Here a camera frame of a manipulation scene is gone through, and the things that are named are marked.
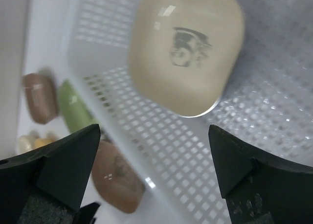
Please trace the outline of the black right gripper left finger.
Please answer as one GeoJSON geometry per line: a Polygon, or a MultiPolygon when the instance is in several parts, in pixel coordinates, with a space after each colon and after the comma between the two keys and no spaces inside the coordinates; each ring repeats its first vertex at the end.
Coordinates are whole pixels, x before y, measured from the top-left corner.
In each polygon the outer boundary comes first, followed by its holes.
{"type": "Polygon", "coordinates": [[[92,224],[98,202],[82,206],[100,142],[89,125],[67,137],[0,162],[3,224],[92,224]]]}

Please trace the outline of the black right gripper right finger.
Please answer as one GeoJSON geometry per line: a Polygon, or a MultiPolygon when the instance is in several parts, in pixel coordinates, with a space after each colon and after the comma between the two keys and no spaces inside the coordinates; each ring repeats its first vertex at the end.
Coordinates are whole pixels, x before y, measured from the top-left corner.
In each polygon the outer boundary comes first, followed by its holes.
{"type": "Polygon", "coordinates": [[[268,153],[216,125],[210,125],[208,138],[233,224],[313,222],[312,167],[268,153]]]}

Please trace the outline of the brown plate front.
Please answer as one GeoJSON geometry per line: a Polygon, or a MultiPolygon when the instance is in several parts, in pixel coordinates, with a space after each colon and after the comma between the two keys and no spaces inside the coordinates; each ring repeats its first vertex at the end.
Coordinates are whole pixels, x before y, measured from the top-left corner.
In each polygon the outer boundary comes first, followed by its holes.
{"type": "Polygon", "coordinates": [[[91,170],[98,194],[120,211],[134,213],[145,193],[145,185],[110,142],[101,140],[91,170]]]}

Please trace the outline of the cream plate front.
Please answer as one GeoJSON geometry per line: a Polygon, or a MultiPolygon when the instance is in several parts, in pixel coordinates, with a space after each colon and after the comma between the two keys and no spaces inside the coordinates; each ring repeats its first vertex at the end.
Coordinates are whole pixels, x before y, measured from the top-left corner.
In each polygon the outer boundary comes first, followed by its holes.
{"type": "Polygon", "coordinates": [[[220,101],[244,34],[237,0],[141,0],[128,61],[133,85],[180,116],[202,116],[220,101]]]}

